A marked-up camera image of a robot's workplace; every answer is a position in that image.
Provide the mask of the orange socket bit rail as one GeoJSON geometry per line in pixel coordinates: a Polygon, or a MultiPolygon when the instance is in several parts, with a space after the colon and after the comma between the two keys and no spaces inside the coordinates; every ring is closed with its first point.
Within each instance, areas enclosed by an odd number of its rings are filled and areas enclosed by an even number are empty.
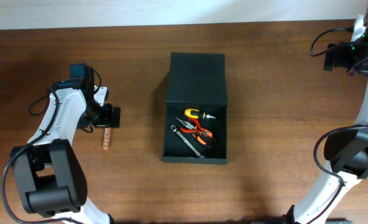
{"type": "Polygon", "coordinates": [[[103,135],[103,149],[108,150],[110,146],[110,134],[111,128],[105,128],[104,135],[103,135]]]}

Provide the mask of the black gift box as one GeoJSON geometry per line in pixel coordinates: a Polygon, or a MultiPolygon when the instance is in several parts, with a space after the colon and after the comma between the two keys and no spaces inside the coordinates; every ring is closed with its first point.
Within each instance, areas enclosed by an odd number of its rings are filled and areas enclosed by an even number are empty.
{"type": "Polygon", "coordinates": [[[171,54],[166,98],[166,124],[163,161],[193,164],[225,165],[227,156],[228,94],[225,80],[225,55],[173,52],[171,54]],[[216,145],[208,149],[190,134],[180,130],[176,119],[188,121],[187,108],[205,111],[216,119],[198,119],[203,128],[212,132],[216,145]],[[199,158],[173,131],[178,131],[205,157],[199,158]]]}

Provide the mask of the yellow black stubby screwdriver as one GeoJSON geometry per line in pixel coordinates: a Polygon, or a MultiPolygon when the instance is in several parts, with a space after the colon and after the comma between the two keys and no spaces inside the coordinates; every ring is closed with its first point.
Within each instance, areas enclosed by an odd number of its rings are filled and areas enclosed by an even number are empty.
{"type": "Polygon", "coordinates": [[[193,119],[216,119],[215,116],[205,112],[205,111],[201,111],[195,108],[187,108],[184,110],[184,114],[188,117],[188,118],[193,118],[193,119]]]}

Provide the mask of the red handled wire cutters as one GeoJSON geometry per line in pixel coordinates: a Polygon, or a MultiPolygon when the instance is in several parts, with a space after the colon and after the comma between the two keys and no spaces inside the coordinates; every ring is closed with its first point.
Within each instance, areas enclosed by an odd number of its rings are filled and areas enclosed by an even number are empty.
{"type": "Polygon", "coordinates": [[[183,125],[181,131],[187,134],[191,134],[195,139],[202,139],[205,137],[209,137],[209,132],[200,126],[200,123],[197,119],[189,118],[189,121],[184,121],[182,119],[177,118],[177,120],[183,125]]]}

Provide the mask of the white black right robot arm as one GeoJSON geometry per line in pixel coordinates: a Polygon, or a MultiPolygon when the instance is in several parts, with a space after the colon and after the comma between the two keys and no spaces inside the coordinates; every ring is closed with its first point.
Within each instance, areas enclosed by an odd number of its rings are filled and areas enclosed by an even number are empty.
{"type": "MultiPolygon", "coordinates": [[[[368,77],[368,5],[352,27],[351,41],[329,44],[322,51],[324,70],[346,68],[351,75],[368,77]]],[[[278,223],[328,223],[329,214],[355,185],[368,177],[368,81],[364,99],[352,126],[321,136],[313,149],[321,174],[307,195],[292,205],[278,223]]]]}

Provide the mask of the orange black long-nose pliers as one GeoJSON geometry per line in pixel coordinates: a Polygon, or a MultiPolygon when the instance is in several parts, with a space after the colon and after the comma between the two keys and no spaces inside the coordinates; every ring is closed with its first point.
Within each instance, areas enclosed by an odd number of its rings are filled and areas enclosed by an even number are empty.
{"type": "Polygon", "coordinates": [[[198,119],[189,118],[188,121],[176,119],[183,125],[180,130],[184,133],[190,134],[200,145],[212,149],[216,145],[216,139],[212,132],[208,129],[203,128],[198,119]]]}

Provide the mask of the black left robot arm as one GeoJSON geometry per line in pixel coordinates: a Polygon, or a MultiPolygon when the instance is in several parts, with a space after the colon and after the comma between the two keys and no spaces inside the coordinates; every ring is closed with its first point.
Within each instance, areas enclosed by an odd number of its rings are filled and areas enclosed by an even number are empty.
{"type": "Polygon", "coordinates": [[[68,80],[48,91],[43,120],[28,143],[16,146],[6,170],[12,170],[22,206],[42,223],[113,223],[88,198],[85,174],[72,149],[77,129],[119,128],[119,107],[107,103],[108,88],[96,85],[99,73],[85,63],[70,66],[68,80]]]}

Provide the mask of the silver ratchet wrench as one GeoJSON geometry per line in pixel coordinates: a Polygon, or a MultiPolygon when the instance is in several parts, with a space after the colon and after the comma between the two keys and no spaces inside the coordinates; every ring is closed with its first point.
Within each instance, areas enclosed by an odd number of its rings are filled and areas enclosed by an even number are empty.
{"type": "Polygon", "coordinates": [[[170,130],[173,131],[174,133],[176,133],[182,140],[183,142],[196,154],[197,157],[199,158],[205,158],[179,131],[178,129],[175,127],[175,125],[171,125],[170,126],[170,130]]]}

